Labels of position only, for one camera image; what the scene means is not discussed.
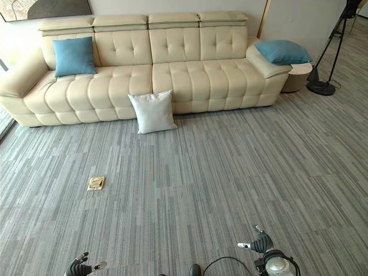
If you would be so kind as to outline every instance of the sofa armrest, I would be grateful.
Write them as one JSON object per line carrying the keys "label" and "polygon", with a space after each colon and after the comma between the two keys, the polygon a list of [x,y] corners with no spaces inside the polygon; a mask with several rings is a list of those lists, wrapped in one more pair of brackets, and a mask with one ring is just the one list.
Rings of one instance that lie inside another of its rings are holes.
{"label": "sofa armrest", "polygon": [[275,65],[265,59],[262,54],[255,48],[254,44],[260,42],[257,38],[248,40],[248,48],[246,58],[249,62],[263,75],[265,79],[272,76],[285,74],[289,72],[292,67],[290,65]]}
{"label": "sofa armrest", "polygon": [[0,79],[0,96],[23,98],[47,71],[48,66],[39,48]]}

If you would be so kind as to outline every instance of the white wall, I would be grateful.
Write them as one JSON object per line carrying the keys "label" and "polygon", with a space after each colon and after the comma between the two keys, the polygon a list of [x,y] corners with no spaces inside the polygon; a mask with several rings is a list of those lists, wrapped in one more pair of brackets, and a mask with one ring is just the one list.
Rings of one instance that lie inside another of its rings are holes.
{"label": "white wall", "polygon": [[[249,34],[256,36],[266,0],[89,0],[94,15],[209,12],[238,10],[249,19]],[[5,23],[0,17],[0,58],[11,67],[21,55],[39,45],[38,28],[43,20]]]}
{"label": "white wall", "polygon": [[368,18],[368,3],[366,3],[363,8],[360,10],[359,15],[365,16]]}
{"label": "white wall", "polygon": [[322,54],[346,0],[269,0],[262,40],[287,39],[303,45],[313,60]]}

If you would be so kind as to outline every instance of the sofa seat cushion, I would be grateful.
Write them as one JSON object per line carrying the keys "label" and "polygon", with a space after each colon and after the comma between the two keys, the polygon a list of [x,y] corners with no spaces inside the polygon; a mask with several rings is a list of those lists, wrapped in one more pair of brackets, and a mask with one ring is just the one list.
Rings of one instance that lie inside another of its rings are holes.
{"label": "sofa seat cushion", "polygon": [[256,106],[265,79],[247,59],[153,65],[154,93],[173,89],[173,112],[191,113]]}
{"label": "sofa seat cushion", "polygon": [[54,77],[49,71],[24,97],[22,113],[44,125],[135,118],[128,94],[152,93],[152,66],[97,67],[97,74]]}

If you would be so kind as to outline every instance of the floor lamp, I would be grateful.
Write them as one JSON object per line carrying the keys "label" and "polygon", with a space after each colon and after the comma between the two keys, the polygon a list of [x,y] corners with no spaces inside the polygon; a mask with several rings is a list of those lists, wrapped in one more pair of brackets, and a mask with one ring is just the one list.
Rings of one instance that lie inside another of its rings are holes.
{"label": "floor lamp", "polygon": [[[336,26],[333,29],[333,31],[330,35],[329,41],[328,41],[326,47],[324,48],[324,51],[323,51],[320,59],[318,60],[316,66],[314,66],[312,72],[310,72],[310,75],[308,76],[308,79],[307,79],[309,82],[307,83],[306,87],[310,91],[312,91],[312,92],[314,92],[318,95],[331,96],[335,93],[335,87],[332,84],[330,84],[330,81],[331,81],[331,78],[332,78],[332,73],[334,73],[336,61],[337,61],[338,56],[339,56],[341,43],[343,42],[345,26],[346,26],[346,19],[347,19],[348,3],[349,3],[349,0],[347,0],[346,6],[343,10],[343,13],[341,14],[338,23],[336,24]],[[322,60],[329,44],[331,43],[332,39],[334,38],[335,34],[338,32],[338,27],[339,27],[342,19],[344,19],[344,25],[343,25],[342,34],[340,35],[340,43],[339,43],[338,51],[336,52],[335,60],[333,61],[333,65],[332,65],[332,69],[331,69],[331,73],[329,75],[328,81],[322,82],[322,81],[319,80],[318,65],[320,64],[320,62],[321,62],[321,60]]]}

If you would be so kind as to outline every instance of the brass floor box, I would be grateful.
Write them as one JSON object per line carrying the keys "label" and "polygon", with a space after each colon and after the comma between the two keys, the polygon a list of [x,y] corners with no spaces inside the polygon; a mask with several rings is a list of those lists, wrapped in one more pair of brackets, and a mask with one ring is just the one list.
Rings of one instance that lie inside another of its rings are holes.
{"label": "brass floor box", "polygon": [[88,191],[102,190],[105,184],[105,177],[94,177],[90,179]]}

